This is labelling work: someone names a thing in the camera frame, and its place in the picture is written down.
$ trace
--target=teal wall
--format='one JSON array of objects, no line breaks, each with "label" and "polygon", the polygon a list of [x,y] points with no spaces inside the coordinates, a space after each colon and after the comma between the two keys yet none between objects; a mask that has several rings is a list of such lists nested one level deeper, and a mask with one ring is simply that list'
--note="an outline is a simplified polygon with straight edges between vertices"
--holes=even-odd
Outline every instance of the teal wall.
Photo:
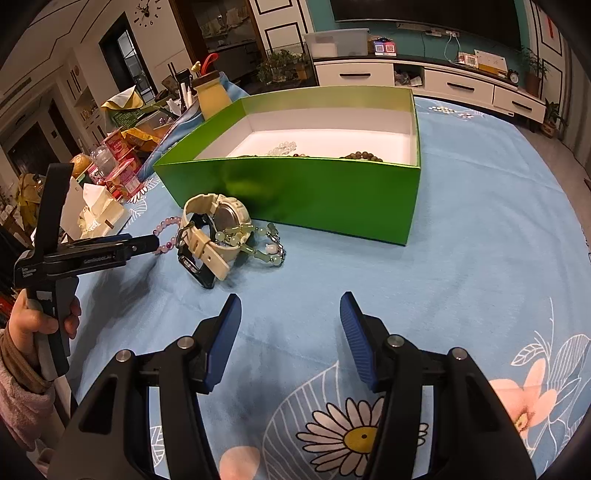
[{"label": "teal wall", "polygon": [[[316,31],[337,30],[340,28],[360,28],[367,27],[372,35],[382,35],[391,38],[395,43],[400,55],[417,55],[428,58],[445,60],[445,47],[449,36],[431,37],[421,35],[420,32],[413,30],[403,30],[396,28],[394,22],[335,22],[335,18],[330,7],[330,0],[308,0],[308,10],[312,17],[314,29]],[[530,45],[530,35],[527,27],[527,16],[525,14],[524,0],[515,0],[517,9],[517,18],[519,21],[519,31],[521,33],[521,44]],[[512,70],[522,71],[519,63],[519,54],[515,50],[495,41],[476,37],[465,33],[460,33],[459,37],[462,51],[474,53],[474,49],[485,50],[496,55],[505,57],[507,67]],[[455,60],[457,57],[457,42],[454,38],[447,48],[447,58]]]}]

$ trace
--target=person's left hand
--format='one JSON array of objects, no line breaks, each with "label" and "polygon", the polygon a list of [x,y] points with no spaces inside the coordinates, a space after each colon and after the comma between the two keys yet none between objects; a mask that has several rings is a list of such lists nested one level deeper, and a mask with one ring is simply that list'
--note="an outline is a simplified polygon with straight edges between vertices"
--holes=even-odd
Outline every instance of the person's left hand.
[{"label": "person's left hand", "polygon": [[[80,325],[78,317],[81,314],[80,301],[78,301],[77,297],[74,297],[70,306],[70,315],[64,321],[64,328],[72,340],[76,338],[76,332]],[[27,307],[27,291],[21,290],[12,308],[7,329],[12,343],[22,353],[29,365],[32,367],[39,365],[33,333],[39,332],[49,335],[55,333],[58,328],[59,323],[55,318]]]}]

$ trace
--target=television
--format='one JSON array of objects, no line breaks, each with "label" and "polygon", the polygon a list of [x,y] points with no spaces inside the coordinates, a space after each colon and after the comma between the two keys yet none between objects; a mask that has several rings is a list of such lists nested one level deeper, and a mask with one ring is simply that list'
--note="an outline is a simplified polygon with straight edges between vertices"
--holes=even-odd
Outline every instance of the television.
[{"label": "television", "polygon": [[416,23],[457,30],[521,49],[514,0],[330,0],[337,22]]}]

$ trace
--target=tv stand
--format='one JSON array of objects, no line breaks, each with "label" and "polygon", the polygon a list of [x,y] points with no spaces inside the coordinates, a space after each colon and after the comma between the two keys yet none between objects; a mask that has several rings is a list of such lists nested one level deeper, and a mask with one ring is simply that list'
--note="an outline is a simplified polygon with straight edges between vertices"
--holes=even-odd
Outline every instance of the tv stand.
[{"label": "tv stand", "polygon": [[337,57],[314,59],[320,86],[372,85],[394,87],[394,70],[417,72],[423,85],[410,88],[416,96],[460,102],[508,116],[544,122],[545,103],[512,83],[487,72],[424,57]]}]

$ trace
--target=tile floor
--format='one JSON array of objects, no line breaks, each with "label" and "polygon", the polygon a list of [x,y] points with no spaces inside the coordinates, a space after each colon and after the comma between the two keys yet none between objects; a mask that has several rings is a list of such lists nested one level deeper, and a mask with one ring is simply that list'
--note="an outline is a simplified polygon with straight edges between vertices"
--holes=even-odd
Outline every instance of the tile floor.
[{"label": "tile floor", "polygon": [[585,179],[589,180],[589,175],[572,152],[559,140],[532,133],[526,128],[518,128],[558,180],[569,198],[587,240],[591,241],[591,190],[585,183]]}]

